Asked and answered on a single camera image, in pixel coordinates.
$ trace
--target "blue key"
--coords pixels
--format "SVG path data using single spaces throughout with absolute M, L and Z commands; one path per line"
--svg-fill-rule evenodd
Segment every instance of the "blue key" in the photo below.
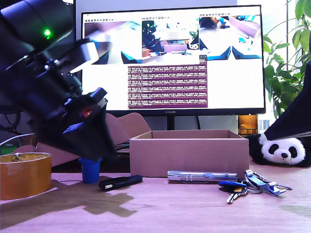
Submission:
M 218 182 L 218 185 L 221 187 L 231 187 L 231 188 L 237 188 L 237 187 L 247 187 L 244 183 L 234 182 L 234 181 L 220 181 Z

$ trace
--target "green led light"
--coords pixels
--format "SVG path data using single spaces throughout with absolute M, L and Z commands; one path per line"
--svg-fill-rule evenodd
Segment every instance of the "green led light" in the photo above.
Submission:
M 51 35 L 51 31 L 49 29 L 45 30 L 44 35 L 49 38 Z

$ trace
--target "gray device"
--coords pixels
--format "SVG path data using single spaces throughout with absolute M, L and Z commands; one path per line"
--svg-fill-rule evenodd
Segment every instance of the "gray device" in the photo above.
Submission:
M 195 171 L 168 171 L 167 177 L 169 181 L 237 181 L 237 173 L 226 172 L 195 172 Z

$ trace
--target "panda face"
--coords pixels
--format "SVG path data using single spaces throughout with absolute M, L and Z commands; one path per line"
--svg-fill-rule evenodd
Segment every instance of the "panda face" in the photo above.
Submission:
M 268 141 L 264 134 L 260 136 L 261 152 L 268 161 L 279 164 L 298 164 L 305 158 L 305 149 L 297 138 Z

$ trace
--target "monitor stand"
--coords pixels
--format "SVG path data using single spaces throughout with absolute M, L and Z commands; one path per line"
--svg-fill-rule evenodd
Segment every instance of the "monitor stand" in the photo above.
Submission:
M 175 130 L 175 116 L 167 116 L 167 130 Z

